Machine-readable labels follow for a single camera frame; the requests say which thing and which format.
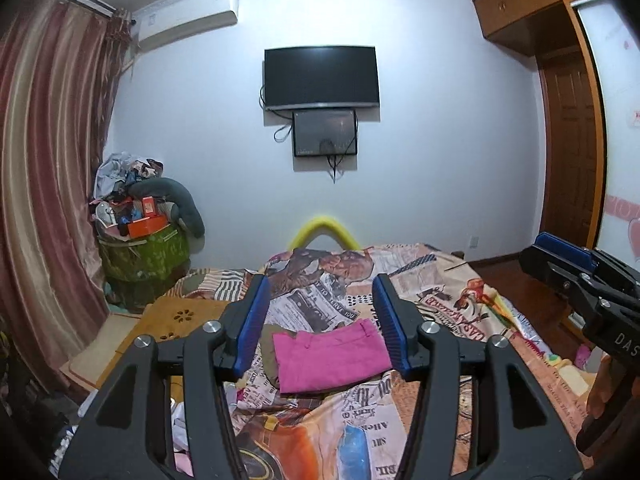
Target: bed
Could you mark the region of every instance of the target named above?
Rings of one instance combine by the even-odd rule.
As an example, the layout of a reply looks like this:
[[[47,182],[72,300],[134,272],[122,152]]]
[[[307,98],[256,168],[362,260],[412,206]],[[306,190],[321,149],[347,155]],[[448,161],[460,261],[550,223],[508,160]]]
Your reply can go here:
[[[262,272],[272,290],[265,323],[307,332],[327,332],[340,323],[362,318],[377,324],[372,280],[387,273],[398,294],[413,301],[425,319],[446,325],[459,337],[486,340],[501,334],[510,339],[545,389],[568,433],[575,437],[580,430],[586,416],[584,400],[578,399],[547,364],[548,348],[526,319],[484,284],[464,260],[425,244],[341,253],[301,248],[275,255]],[[195,269],[164,298],[235,301],[242,298],[253,274],[248,270]],[[179,320],[180,316],[173,314],[170,312],[170,319]],[[123,344],[132,337],[130,333]],[[367,479],[394,478],[418,394],[417,383],[404,382],[392,370],[332,394],[282,396],[264,373],[260,345],[241,381],[227,386],[244,466],[250,478],[260,480],[350,479],[356,478],[354,470],[368,471]],[[172,380],[172,397],[182,400],[181,378]],[[471,417],[471,380],[461,378],[452,474],[466,470]]]

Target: metal screw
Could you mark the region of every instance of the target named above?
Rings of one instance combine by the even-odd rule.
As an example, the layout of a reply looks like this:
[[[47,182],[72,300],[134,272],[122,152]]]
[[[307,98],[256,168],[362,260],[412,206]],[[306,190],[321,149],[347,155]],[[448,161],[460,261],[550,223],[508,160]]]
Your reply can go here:
[[[420,328],[427,334],[437,334],[440,331],[440,325],[435,321],[425,321],[420,325]]]
[[[222,323],[220,323],[219,321],[215,321],[215,320],[207,321],[202,326],[202,329],[205,332],[209,332],[210,334],[211,333],[220,332],[222,330]]]
[[[509,340],[503,335],[494,335],[490,341],[496,348],[505,348],[509,345]]]
[[[139,335],[137,338],[133,340],[133,344],[138,348],[144,348],[145,346],[149,346],[151,344],[151,336],[149,335]]]

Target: wooden door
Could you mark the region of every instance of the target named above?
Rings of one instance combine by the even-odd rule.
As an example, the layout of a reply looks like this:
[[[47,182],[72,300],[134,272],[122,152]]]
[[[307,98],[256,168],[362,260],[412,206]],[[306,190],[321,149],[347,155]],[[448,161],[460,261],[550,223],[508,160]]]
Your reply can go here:
[[[580,52],[540,62],[546,113],[542,230],[584,247],[596,191],[593,99]]]

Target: pink shorts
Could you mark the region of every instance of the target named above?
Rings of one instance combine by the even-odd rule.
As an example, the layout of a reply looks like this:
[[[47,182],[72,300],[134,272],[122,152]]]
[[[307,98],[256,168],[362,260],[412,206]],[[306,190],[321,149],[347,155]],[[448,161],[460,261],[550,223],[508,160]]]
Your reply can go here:
[[[274,334],[273,345],[283,394],[333,390],[391,368],[385,341],[370,319],[321,334]]]

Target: pink heart decal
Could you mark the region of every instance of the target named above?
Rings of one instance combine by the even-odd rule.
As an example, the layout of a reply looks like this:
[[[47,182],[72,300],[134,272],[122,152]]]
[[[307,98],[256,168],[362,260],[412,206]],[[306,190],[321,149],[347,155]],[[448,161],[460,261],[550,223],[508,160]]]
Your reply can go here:
[[[640,260],[640,218],[634,218],[629,222],[629,243],[636,261]]]

